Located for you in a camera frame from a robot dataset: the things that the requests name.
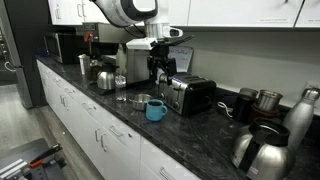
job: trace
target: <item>cable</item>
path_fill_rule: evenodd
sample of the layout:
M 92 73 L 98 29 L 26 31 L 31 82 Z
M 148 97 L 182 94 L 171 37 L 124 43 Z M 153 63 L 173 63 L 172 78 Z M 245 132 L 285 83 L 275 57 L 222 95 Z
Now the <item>cable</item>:
M 124 30 L 126 30 L 127 31 L 127 33 L 129 33 L 131 36 L 134 36 L 134 37 L 136 37 L 136 38 L 142 38 L 142 37 L 139 37 L 139 36 L 136 36 L 136 35 L 134 35 L 134 34 L 132 34 L 131 32 L 129 32 L 126 28 L 123 28 Z
M 227 115 L 229 116 L 229 117 L 232 117 L 232 115 L 230 115 L 229 114 L 229 108 L 227 107 L 227 105 L 226 104 L 224 104 L 223 102 L 218 102 L 217 103 L 217 105 L 219 106 L 219 107 L 221 107 L 221 108 L 223 108 L 223 109 L 225 109 L 226 110 L 226 113 L 227 113 Z
M 143 31 L 141 31 L 135 24 L 133 25 L 138 31 L 140 31 L 142 34 L 143 34 L 143 36 L 144 37 L 146 37 L 146 34 L 143 32 Z

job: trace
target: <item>wall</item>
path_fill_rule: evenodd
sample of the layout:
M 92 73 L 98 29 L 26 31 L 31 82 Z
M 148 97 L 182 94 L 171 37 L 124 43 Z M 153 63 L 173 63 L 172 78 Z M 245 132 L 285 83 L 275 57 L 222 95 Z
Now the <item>wall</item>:
M 198 32 L 191 72 L 239 92 L 242 87 L 284 95 L 292 107 L 306 81 L 320 82 L 319 32 Z M 320 107 L 315 110 L 320 115 Z

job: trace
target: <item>black toaster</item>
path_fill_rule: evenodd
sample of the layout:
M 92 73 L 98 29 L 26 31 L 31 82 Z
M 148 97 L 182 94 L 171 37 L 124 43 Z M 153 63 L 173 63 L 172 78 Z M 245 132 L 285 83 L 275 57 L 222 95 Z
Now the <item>black toaster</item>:
M 190 73 L 178 73 L 171 77 L 171 83 L 159 81 L 159 98 L 182 116 L 190 116 L 210 109 L 216 83 Z

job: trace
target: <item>power outlet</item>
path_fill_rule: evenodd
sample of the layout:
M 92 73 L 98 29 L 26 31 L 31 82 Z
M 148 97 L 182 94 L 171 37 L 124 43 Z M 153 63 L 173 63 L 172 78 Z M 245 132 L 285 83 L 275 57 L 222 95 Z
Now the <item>power outlet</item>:
M 318 89 L 320 89 L 320 82 L 307 81 L 304 88 L 318 88 Z M 320 100 L 318 100 L 314 106 L 319 111 L 320 110 Z

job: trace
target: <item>bowl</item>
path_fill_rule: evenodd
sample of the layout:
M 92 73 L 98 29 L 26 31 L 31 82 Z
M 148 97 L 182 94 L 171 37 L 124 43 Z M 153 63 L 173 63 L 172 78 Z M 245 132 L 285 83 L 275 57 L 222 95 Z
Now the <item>bowl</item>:
M 148 94 L 138 94 L 134 97 L 132 101 L 132 107 L 139 111 L 145 111 L 147 107 L 147 102 L 152 99 Z

